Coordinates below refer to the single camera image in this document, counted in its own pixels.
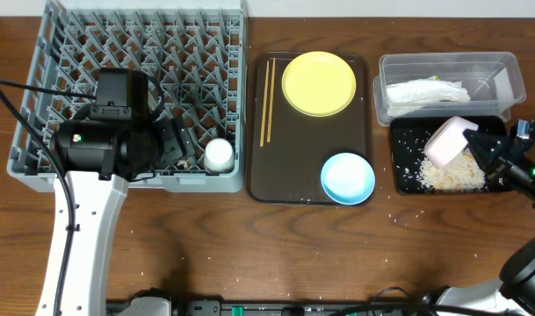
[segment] wooden surface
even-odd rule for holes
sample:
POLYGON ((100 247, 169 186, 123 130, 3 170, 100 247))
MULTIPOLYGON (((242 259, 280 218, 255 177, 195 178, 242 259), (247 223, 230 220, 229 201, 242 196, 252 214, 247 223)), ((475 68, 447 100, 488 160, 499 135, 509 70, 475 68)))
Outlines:
MULTIPOLYGON (((25 81, 39 23, 0 18, 0 77, 25 81)), ((251 19, 248 45, 251 61, 267 51, 361 54, 371 78, 383 54, 511 51, 527 91, 513 117, 535 119, 535 20, 251 19)), ((7 91, 20 104, 23 92, 7 91)), ((54 196, 7 175, 15 124, 0 103, 0 315, 31 315, 45 275, 54 196)), ((535 235, 531 202, 515 192, 398 195, 387 138, 373 117, 377 187, 362 208, 260 205, 244 190, 131 190, 115 235, 108 297, 150 286, 238 300, 360 300, 391 285, 422 294, 496 277, 535 235)))

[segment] white wall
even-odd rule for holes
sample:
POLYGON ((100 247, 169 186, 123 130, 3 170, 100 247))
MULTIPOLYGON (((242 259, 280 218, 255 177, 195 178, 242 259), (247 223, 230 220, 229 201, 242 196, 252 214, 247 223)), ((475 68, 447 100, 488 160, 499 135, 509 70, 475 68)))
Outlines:
MULTIPOLYGON (((68 9, 239 6, 238 0, 60 0, 68 9)), ((535 18, 535 0, 246 0, 251 17, 535 18)), ((45 0, 0 0, 0 16, 39 16, 45 0)))

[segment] gray dish rack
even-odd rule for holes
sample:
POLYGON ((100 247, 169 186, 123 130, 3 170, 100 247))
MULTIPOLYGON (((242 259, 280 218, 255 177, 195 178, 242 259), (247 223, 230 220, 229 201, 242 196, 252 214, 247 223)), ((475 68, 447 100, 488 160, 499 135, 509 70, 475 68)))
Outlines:
MULTIPOLYGON (((246 32, 244 5, 222 11, 66 12, 53 1, 42 17, 27 84, 95 95, 101 67, 137 69, 159 78, 167 108, 162 115, 183 118, 196 154, 130 187, 236 192, 244 174, 246 32), (210 176, 203 168, 203 153, 206 143, 217 137, 233 145, 235 168, 210 176)), ((149 95, 148 104, 156 107, 152 84, 149 95)), ((20 111, 48 144, 59 124, 87 102, 26 91, 20 111)), ((54 190, 55 174, 20 124, 7 170, 36 191, 54 190)))

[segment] cable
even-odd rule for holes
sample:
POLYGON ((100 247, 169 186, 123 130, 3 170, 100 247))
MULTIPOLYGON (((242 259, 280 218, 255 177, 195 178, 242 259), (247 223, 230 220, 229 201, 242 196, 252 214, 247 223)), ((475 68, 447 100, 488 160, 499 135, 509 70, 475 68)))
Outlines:
MULTIPOLYGON (((379 299, 381 296, 383 296, 384 294, 386 294, 386 293, 388 293, 390 291, 400 291, 400 292, 404 293, 406 295, 406 297, 408 297, 409 299, 415 300, 414 297, 411 294, 409 294, 406 290, 402 289, 400 286, 390 286, 390 287, 387 287, 386 289, 380 291, 379 294, 377 294, 374 298, 372 298, 371 303, 375 303, 377 299, 379 299)), ((376 316, 374 311, 371 311, 371 313, 372 313, 372 316, 376 316)))
POLYGON ((130 182, 133 183, 133 182, 139 182, 139 181, 144 181, 144 180, 150 180, 150 179, 154 179, 157 176, 158 176, 158 173, 155 172, 155 169, 152 169, 152 176, 143 177, 140 179, 132 180, 130 182))
MULTIPOLYGON (((15 87, 15 88, 50 93, 50 94, 54 94, 58 96, 84 97, 84 98, 94 99, 94 97, 92 96, 83 95, 79 93, 68 93, 68 92, 62 92, 62 91, 47 90, 47 89, 32 87, 32 86, 28 86, 28 85, 24 85, 20 83, 14 83, 14 82, 6 81, 6 80, 0 80, 0 85, 7 85, 10 87, 15 87)), ((56 176, 58 177, 58 179, 60 180, 62 184, 64 196, 66 197, 66 202, 68 204, 68 226, 66 227, 66 230, 67 230, 66 243, 64 246, 64 253, 62 256, 62 264, 60 267, 60 273, 58 275, 58 284, 56 285, 56 291, 54 295, 53 315, 59 316, 61 299, 62 299, 62 291, 64 288, 64 280, 66 278, 66 270, 68 269, 70 250, 72 247, 72 239, 74 237, 74 231, 76 229, 76 214, 74 212, 74 210, 76 209, 76 206, 74 204, 74 197, 72 196, 72 192, 70 191, 68 183, 66 182, 63 167, 59 163, 57 163, 58 161, 50 153, 50 150, 48 149, 47 145, 45 145, 42 139, 37 135, 34 128, 29 124, 29 122, 26 121, 26 119, 24 119, 21 116, 21 114, 15 109, 15 107, 13 107, 10 100, 5 96, 1 87, 0 87, 0 99, 4 103, 5 107, 7 107, 7 109, 11 112, 11 114, 15 117, 15 119, 17 119, 17 121, 26 129, 27 132, 29 132, 33 140, 37 143, 37 145, 43 151, 44 155, 47 157, 51 166, 54 168, 54 172, 56 173, 56 176)))
POLYGON ((89 100, 95 100, 94 96, 86 95, 86 94, 83 94, 83 93, 75 93, 75 92, 44 89, 44 88, 39 88, 39 87, 33 87, 33 86, 30 86, 30 85, 26 85, 26 84, 15 83, 15 82, 4 80, 4 79, 0 79, 0 84, 6 85, 6 86, 10 86, 10 87, 15 87, 15 88, 21 88, 21 89, 25 89, 25 90, 44 92, 44 93, 52 94, 52 95, 55 95, 55 96, 82 97, 82 98, 87 98, 89 100))
POLYGON ((468 308, 448 306, 448 305, 426 305, 410 303, 385 303, 385 304, 364 304, 356 307, 346 308, 339 312, 334 312, 330 316, 347 316, 355 312, 374 312, 381 310, 400 310, 404 312, 451 312, 469 316, 522 316, 516 312, 483 312, 468 308))

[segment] brown tray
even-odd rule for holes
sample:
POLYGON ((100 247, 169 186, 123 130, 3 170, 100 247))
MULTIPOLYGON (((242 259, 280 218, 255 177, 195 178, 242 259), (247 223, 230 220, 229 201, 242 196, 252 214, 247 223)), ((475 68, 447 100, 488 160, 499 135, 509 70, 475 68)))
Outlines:
POLYGON ((320 182, 324 162, 344 152, 360 154, 369 163, 372 161, 368 67, 359 55, 338 54, 355 74, 355 97, 339 113, 314 118, 294 109, 286 101, 281 86, 286 66, 300 54, 268 53, 257 60, 246 189, 255 200, 264 203, 334 205, 320 182))

